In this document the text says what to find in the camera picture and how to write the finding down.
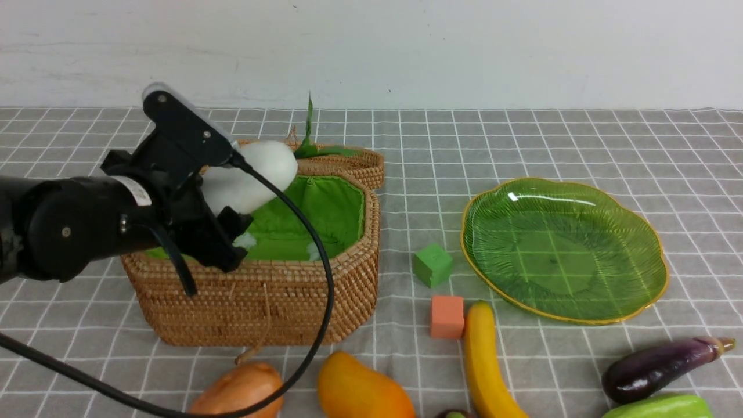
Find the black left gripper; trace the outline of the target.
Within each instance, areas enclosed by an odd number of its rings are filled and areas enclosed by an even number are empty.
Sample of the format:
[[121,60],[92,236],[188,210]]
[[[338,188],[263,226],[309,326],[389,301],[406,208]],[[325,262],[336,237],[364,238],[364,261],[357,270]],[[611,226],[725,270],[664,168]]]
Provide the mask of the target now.
[[251,217],[230,208],[211,209],[202,191],[201,170],[228,166],[234,153],[233,143],[215,131],[154,131],[132,153],[109,151],[101,169],[145,188],[154,203],[154,222],[164,228],[167,248],[206,267],[231,272],[247,254],[233,240],[247,229]]

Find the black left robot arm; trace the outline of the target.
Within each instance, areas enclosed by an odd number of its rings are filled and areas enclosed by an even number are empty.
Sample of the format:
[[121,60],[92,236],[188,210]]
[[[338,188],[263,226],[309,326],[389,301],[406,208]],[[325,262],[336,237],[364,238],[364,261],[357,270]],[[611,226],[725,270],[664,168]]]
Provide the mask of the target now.
[[111,150],[101,176],[2,177],[2,282],[65,283],[92,261],[161,248],[187,296],[197,293],[186,257],[223,272],[246,256],[233,241],[252,223],[231,207],[213,211],[204,167],[228,167],[239,146],[212,138],[150,134],[138,148]]

